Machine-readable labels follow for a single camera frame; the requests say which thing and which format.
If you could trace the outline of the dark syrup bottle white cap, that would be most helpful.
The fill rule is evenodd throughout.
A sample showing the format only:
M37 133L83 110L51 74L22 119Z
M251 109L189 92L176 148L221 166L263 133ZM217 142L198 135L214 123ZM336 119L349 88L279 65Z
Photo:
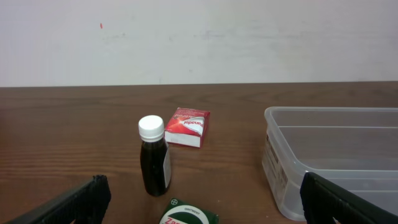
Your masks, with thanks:
M169 145L164 138L164 122L160 116L148 115L139 120L142 140L140 162L144 187L149 195L165 194L171 181Z

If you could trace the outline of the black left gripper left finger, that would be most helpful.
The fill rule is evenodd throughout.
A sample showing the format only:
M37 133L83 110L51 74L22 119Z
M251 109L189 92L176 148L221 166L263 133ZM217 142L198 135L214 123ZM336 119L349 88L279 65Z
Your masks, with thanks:
M33 210L9 220L12 224L82 223L101 224L111 201L105 175L94 175Z

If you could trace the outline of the red Panadol box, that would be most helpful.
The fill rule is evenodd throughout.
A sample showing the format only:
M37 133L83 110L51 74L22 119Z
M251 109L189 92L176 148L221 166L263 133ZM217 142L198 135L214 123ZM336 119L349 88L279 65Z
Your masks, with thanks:
M165 127L165 140L172 144L201 148L209 118L209 111L177 108Z

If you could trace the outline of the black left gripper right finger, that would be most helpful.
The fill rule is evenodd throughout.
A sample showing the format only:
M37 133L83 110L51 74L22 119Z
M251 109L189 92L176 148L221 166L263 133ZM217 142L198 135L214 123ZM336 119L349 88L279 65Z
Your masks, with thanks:
M397 215L387 212L313 172L307 172L300 187L308 224L388 224Z

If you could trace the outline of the clear plastic container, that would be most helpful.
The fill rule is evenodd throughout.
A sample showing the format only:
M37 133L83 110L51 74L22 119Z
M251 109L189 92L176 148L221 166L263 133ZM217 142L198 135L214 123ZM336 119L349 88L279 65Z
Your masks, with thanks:
M397 109L273 106L262 166L284 217L304 220L300 186L314 172L397 213Z

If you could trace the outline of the green ointment box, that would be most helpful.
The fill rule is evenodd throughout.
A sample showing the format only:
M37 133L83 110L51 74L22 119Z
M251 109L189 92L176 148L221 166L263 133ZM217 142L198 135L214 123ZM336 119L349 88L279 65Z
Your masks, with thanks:
M171 198L159 224L219 224L219 216L177 198Z

